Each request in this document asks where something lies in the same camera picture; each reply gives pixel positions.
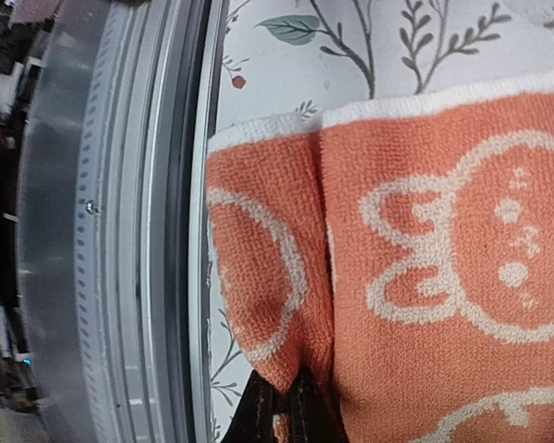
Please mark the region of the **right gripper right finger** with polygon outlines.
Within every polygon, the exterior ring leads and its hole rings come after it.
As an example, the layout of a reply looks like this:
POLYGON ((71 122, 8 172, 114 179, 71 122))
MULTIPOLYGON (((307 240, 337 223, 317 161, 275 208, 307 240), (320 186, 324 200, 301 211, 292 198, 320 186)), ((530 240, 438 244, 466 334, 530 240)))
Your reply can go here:
POLYGON ((300 369, 290 388, 289 414, 291 442, 344 442, 312 372, 306 367, 300 369))

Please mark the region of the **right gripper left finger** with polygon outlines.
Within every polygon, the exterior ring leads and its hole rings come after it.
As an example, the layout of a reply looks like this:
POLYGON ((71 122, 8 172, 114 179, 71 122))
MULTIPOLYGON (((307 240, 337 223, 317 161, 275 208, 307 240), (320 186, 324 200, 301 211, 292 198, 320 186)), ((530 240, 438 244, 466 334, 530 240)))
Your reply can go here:
POLYGON ((274 389, 256 370, 250 374, 222 443, 273 443, 274 389))

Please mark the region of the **orange bunny towel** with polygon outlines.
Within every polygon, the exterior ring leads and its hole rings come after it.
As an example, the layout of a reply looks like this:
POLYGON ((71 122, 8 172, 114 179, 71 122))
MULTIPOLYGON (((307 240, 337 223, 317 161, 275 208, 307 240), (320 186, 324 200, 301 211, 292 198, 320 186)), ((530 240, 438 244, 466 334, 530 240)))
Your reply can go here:
POLYGON ((206 172, 276 442, 302 367, 344 442, 554 442, 554 71, 231 126, 206 172))

